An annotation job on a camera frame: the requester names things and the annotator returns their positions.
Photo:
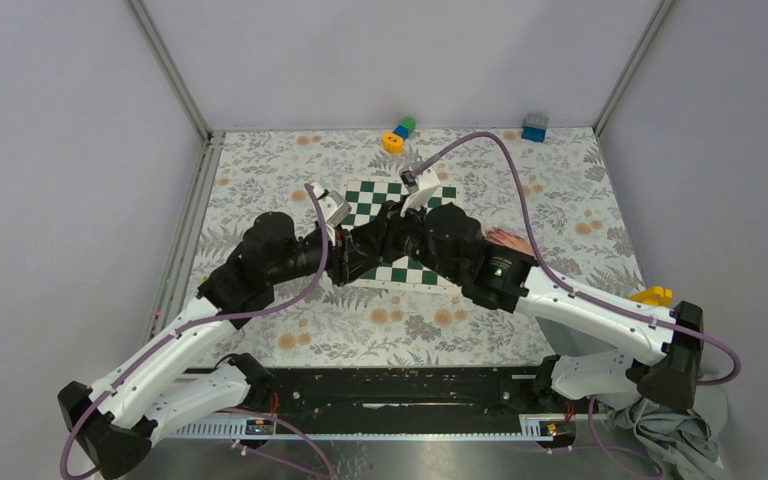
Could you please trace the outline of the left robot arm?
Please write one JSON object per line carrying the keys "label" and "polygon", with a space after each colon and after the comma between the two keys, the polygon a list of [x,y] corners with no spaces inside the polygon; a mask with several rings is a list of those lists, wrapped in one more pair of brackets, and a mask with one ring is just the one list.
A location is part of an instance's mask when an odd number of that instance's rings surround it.
{"label": "left robot arm", "polygon": [[282,212],[258,216],[195,298],[149,343],[91,385],[72,381],[57,395],[70,432],[105,479],[118,479],[179,427],[214,411],[275,404],[273,379],[250,354],[234,354],[210,375],[170,391],[173,381],[251,319],[309,295],[323,276],[347,284],[377,267],[385,222],[345,229],[316,224],[304,237]]}

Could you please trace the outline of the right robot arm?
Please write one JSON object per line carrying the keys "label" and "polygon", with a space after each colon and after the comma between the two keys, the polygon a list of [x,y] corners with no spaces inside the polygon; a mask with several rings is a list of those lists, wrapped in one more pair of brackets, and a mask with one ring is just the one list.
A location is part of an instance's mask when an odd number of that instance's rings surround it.
{"label": "right robot arm", "polygon": [[372,221],[340,229],[336,238],[335,277],[343,283],[408,257],[478,306],[553,321],[612,345],[600,354],[548,357],[548,374],[533,386],[543,410],[619,393],[674,410],[694,404],[703,350],[696,304],[647,305],[564,280],[533,256],[488,241],[480,223],[452,203],[403,213],[388,201]]}

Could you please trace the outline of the person's hand painted nails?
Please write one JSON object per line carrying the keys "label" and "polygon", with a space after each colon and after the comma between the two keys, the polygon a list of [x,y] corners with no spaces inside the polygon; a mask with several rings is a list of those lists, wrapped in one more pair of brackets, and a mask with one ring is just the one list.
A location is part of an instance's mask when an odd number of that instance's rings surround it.
{"label": "person's hand painted nails", "polygon": [[485,239],[494,245],[510,248],[534,257],[535,253],[528,238],[520,237],[502,229],[491,229],[485,233]]}

